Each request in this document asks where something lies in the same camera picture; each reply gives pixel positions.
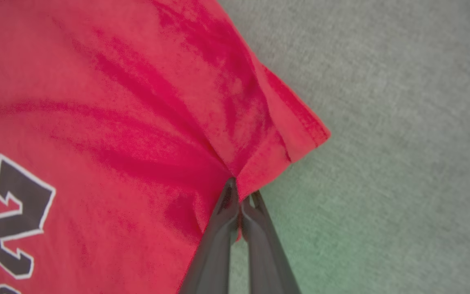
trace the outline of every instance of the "white outline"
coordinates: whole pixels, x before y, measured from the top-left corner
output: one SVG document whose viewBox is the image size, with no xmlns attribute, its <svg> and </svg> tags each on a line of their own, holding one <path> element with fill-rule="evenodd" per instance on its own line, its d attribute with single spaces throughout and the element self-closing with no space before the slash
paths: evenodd
<svg viewBox="0 0 470 294">
<path fill-rule="evenodd" d="M 21 294 L 21 291 L 18 291 L 18 290 L 16 290 L 16 289 L 12 288 L 11 286 L 8 286 L 8 285 L 5 284 L 5 283 L 0 283 L 0 289 L 1 289 L 2 287 L 7 288 L 8 290 L 14 291 L 16 294 Z"/>
<path fill-rule="evenodd" d="M 29 179 L 33 180 L 36 184 L 40 185 L 41 187 L 43 187 L 45 189 L 48 189 L 48 190 L 52 191 L 51 194 L 50 194 L 50 200 L 47 203 L 47 206 L 45 207 L 45 210 L 43 212 L 43 216 L 41 217 L 41 220 L 39 221 L 39 229 L 33 229 L 32 231 L 27 231 L 27 232 L 19 233 L 19 234 L 16 234 L 16 235 L 6 236 L 6 237 L 3 237 L 3 238 L 0 238 L 1 249 L 3 249 L 6 253 L 8 253 L 8 254 L 10 254 L 10 255 L 14 256 L 15 258 L 18 258 L 18 259 L 21 259 L 21 257 L 24 255 L 25 257 L 28 257 L 28 259 L 30 259 L 30 261 L 31 261 L 30 271 L 27 274 L 24 274 L 24 275 L 14 275 L 1 262 L 0 262 L 0 266 L 2 268 L 4 268 L 4 270 L 6 270 L 9 274 L 11 274 L 11 276 L 13 276 L 17 280 L 29 279 L 32 276 L 32 273 L 34 272 L 34 258 L 33 258 L 33 256 L 28 255 L 28 253 L 26 253 L 24 251 L 21 251 L 21 249 L 19 249 L 19 248 L 16 249 L 17 253 L 14 253 L 10 249 L 5 247 L 4 242 L 9 241 L 9 240 L 17 240 L 17 239 L 20 239 L 20 238 L 30 237 L 30 236 L 34 236 L 34 235 L 37 235 L 37 234 L 44 233 L 43 225 L 44 225 L 45 220 L 47 219 L 48 212 L 50 211 L 50 207 L 51 207 L 52 202 L 54 200 L 55 188 L 50 186 L 46 182 L 43 182 L 41 179 L 37 178 L 35 175 L 30 173 L 28 170 L 24 169 L 24 167 L 20 166 L 19 164 L 17 164 L 13 160 L 9 159 L 8 157 L 6 157 L 6 156 L 4 156 L 3 154 L 0 153 L 0 167 L 1 167 L 1 162 L 3 160 L 7 164 L 13 166 L 15 169 L 17 169 L 18 171 L 23 173 Z M 7 218 L 9 216 L 17 216 L 17 215 L 20 215 L 20 214 L 23 213 L 23 203 L 19 199 L 17 199 L 14 195 L 12 195 L 12 193 L 7 192 L 6 197 L 3 197 L 2 195 L 0 195 L 0 201 L 2 203 L 4 203 L 5 205 L 7 205 L 7 206 L 8 206 L 9 199 L 12 199 L 12 201 L 15 202 L 19 206 L 19 209 L 18 210 L 11 210 L 9 212 L 0 213 L 0 219 Z"/>
</svg>

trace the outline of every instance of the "printed number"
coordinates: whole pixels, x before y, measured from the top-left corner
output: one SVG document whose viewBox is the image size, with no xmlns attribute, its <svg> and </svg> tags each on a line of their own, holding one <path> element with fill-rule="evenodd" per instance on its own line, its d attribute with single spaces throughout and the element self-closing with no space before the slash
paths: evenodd
<svg viewBox="0 0 470 294">
<path fill-rule="evenodd" d="M 6 284 L 0 284 L 0 294 L 21 294 L 21 292 Z"/>
<path fill-rule="evenodd" d="M 8 206 L 12 200 L 19 206 L 0 214 L 0 266 L 15 279 L 30 278 L 34 258 L 19 248 L 12 252 L 5 241 L 42 234 L 54 196 L 54 187 L 0 154 L 0 201 Z"/>
</svg>

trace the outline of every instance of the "red t-shirt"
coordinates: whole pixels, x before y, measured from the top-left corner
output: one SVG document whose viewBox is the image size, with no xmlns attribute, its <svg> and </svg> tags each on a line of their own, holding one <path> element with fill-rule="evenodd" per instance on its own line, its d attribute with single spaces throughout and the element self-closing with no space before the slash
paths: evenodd
<svg viewBox="0 0 470 294">
<path fill-rule="evenodd" d="M 0 294 L 176 292 L 225 181 L 328 136 L 213 0 L 0 1 Z"/>
</svg>

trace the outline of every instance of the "black number print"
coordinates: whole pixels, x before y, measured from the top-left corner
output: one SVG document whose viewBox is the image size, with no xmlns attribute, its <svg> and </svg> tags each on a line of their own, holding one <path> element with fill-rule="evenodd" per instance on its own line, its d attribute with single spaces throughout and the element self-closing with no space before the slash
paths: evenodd
<svg viewBox="0 0 470 294">
<path fill-rule="evenodd" d="M 0 284 L 0 294 L 21 294 L 21 292 L 6 284 Z"/>
<path fill-rule="evenodd" d="M 30 278 L 34 258 L 19 248 L 12 252 L 5 241 L 42 234 L 54 195 L 54 187 L 0 154 L 0 201 L 8 205 L 12 200 L 19 206 L 0 214 L 0 266 L 15 279 Z"/>
</svg>

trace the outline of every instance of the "gray floor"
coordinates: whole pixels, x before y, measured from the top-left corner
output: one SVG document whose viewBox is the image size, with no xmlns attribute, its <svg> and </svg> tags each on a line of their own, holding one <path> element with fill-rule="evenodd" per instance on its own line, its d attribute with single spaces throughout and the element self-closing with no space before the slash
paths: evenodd
<svg viewBox="0 0 470 294">
<path fill-rule="evenodd" d="M 470 294 L 470 0 L 219 2 L 333 132 L 262 190 L 304 294 Z"/>
</svg>

